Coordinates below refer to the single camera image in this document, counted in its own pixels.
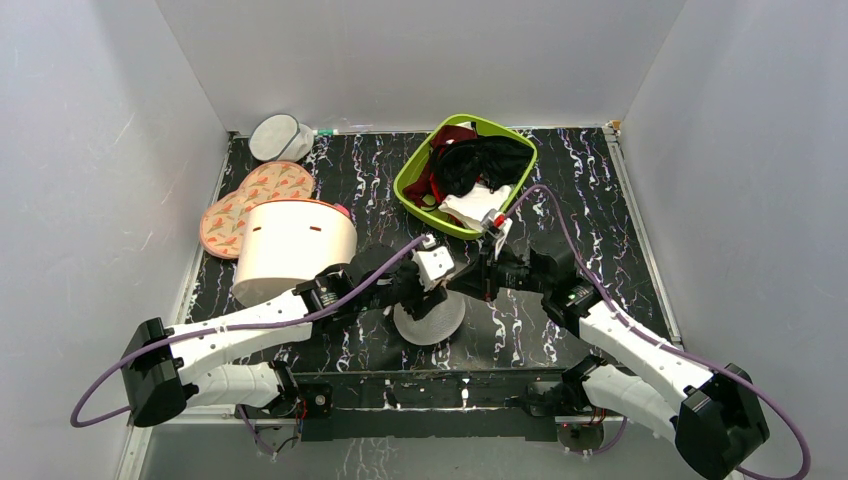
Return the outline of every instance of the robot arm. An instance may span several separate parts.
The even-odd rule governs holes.
[[[394,250],[376,246],[357,254],[350,264],[333,265],[313,280],[265,303],[205,322],[164,328],[158,318],[143,322],[125,351],[170,336],[215,329],[211,335],[188,338],[160,347],[121,369],[133,424],[150,427],[164,423],[186,408],[205,405],[248,405],[271,414],[291,413],[304,398],[284,362],[231,365],[265,348],[308,340],[313,329],[328,323],[355,319],[359,312],[400,305],[415,318],[423,318],[446,295],[442,286],[454,264],[447,247],[429,237],[411,259],[399,262],[366,288],[354,301],[314,323],[295,324],[297,319],[320,311],[348,294],[385,263]],[[237,326],[290,321],[291,326],[240,330]],[[318,388],[310,385],[307,388]],[[330,389],[320,405],[309,405],[310,416],[329,414]]]
[[[218,333],[175,342],[122,369],[133,423],[157,425],[201,405],[244,404],[285,415],[297,402],[307,402],[310,417],[329,415],[331,389],[299,386],[284,363],[230,363],[263,348],[306,340],[313,328],[354,318],[361,311],[400,304],[421,319],[446,298],[445,288],[492,301],[506,287],[541,293],[553,322],[601,347],[637,375],[590,356],[564,372],[562,382],[528,392],[536,406],[531,414],[573,414],[592,406],[617,411],[673,441],[687,463],[706,478],[724,478],[768,439],[762,410],[751,392],[634,335],[632,328],[648,333],[629,317],[629,327],[614,318],[618,306],[602,302],[592,283],[578,275],[574,254],[561,239],[536,235],[524,261],[505,245],[506,232],[495,223],[477,259],[450,280],[453,262],[447,248],[436,248],[431,239],[411,260],[401,261],[354,301],[315,323],[228,331],[236,325],[299,319],[321,311],[360,285],[394,252],[388,247],[369,249],[351,264],[330,266],[271,301],[207,322],[170,329],[158,319],[144,322],[128,353],[171,335],[209,328]],[[729,368],[746,376],[733,365]],[[546,407],[539,412],[539,405]]]
[[[768,426],[754,393],[660,349],[669,343],[618,305],[603,302],[594,285],[578,274],[574,252],[562,237],[546,233],[531,237],[527,261],[508,247],[498,247],[505,235],[498,215],[502,214],[490,214],[479,257],[447,287],[485,301],[495,299],[500,287],[541,293],[542,307],[554,323],[636,374],[627,375],[590,355],[564,372],[559,384],[528,388],[525,400],[532,400],[528,404],[537,406],[536,413],[567,415],[589,407],[614,410],[673,442],[705,478],[725,478],[768,440]],[[624,316],[627,326],[618,315]],[[750,381],[739,367],[730,364],[727,369]],[[538,405],[546,408],[540,411]]]

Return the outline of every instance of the marble pattern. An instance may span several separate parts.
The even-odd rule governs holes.
[[[560,196],[570,231],[589,268],[634,318],[668,338],[603,131],[563,128],[521,133],[539,152],[527,185],[542,182]],[[350,209],[359,250],[374,243],[400,247],[430,231],[404,210],[392,192],[392,179],[424,138],[419,133],[319,137],[302,161],[315,177],[315,198]],[[234,139],[230,148],[220,196],[237,188],[258,165],[246,139]],[[526,252],[533,232],[554,228],[552,201],[540,193],[518,210],[509,238],[516,253]],[[435,233],[449,245],[457,263],[467,262],[478,248],[477,242]],[[235,266],[234,261],[204,254],[187,321],[203,321],[241,308],[230,293]],[[411,345],[381,312],[368,312],[352,325],[314,335],[306,342],[257,352],[241,362],[285,359],[298,373],[562,369],[590,351],[547,320],[537,294],[502,290],[492,304],[466,302],[463,326],[438,345]]]

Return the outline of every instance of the white wall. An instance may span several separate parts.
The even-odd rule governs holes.
[[[690,0],[623,124],[687,347],[798,420],[809,478],[848,478],[848,3]],[[746,464],[800,464],[774,415]]]
[[[74,402],[171,320],[226,133],[153,2],[0,5],[0,465],[114,478],[126,418]],[[126,405],[120,380],[84,417]]]
[[[157,0],[215,111],[250,133],[621,119],[684,0]]]

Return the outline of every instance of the red cloth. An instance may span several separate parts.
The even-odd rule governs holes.
[[[433,139],[430,140],[430,158],[427,160],[427,164],[424,165],[424,170],[421,171],[421,175],[415,183],[412,183],[403,189],[404,196],[412,200],[418,208],[433,208],[442,203],[445,196],[442,195],[436,187],[436,182],[433,180],[433,175],[430,173],[430,161],[434,156],[438,158],[439,155],[441,155],[441,151],[444,150],[444,147],[451,143],[469,140],[472,138],[477,138],[477,132],[470,128],[459,127],[456,125],[445,125],[439,129]],[[432,205],[428,205],[424,202],[424,197],[427,195],[432,195],[436,199],[436,202]]]

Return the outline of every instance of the green laundry basket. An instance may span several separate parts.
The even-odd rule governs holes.
[[[395,196],[398,197],[398,200],[403,204],[404,208],[409,210],[410,213],[420,218],[422,222],[430,225],[436,230],[447,233],[450,236],[461,238],[463,240],[474,240],[475,238],[479,238],[483,234],[474,230],[469,230],[464,227],[460,227],[453,223],[450,220],[448,214],[436,209],[431,212],[426,212],[416,207],[414,203],[412,203],[408,198],[403,195],[403,189],[407,186],[415,183],[418,180],[418,177],[421,176],[421,172],[424,170],[424,166],[427,165],[427,161],[430,159],[430,140],[436,136],[436,133],[442,129],[445,125],[459,125],[460,123],[465,122],[476,122],[477,123],[477,133],[483,136],[491,136],[491,135],[500,135],[503,137],[509,137],[519,142],[529,146],[533,149],[533,158],[530,159],[530,163],[527,165],[527,170],[524,171],[524,175],[521,176],[521,180],[518,181],[518,184],[515,185],[515,188],[512,189],[512,192],[509,194],[509,197],[506,199],[504,204],[501,206],[501,211],[507,209],[510,203],[515,199],[515,196],[518,194],[519,190],[521,190],[521,186],[524,185],[524,181],[527,180],[527,176],[530,175],[530,171],[533,170],[533,166],[536,165],[536,146],[533,145],[533,142],[528,140],[527,138],[522,137],[518,133],[502,126],[498,125],[495,122],[490,122],[485,118],[475,117],[474,115],[467,115],[464,113],[460,113],[458,115],[453,115],[452,117],[448,117],[447,120],[442,122],[427,138],[424,140],[418,149],[415,150],[415,153],[412,154],[412,157],[406,162],[403,168],[398,173],[398,176],[394,181],[394,192]],[[428,202],[433,202],[435,199],[431,196],[427,196],[426,200]]]

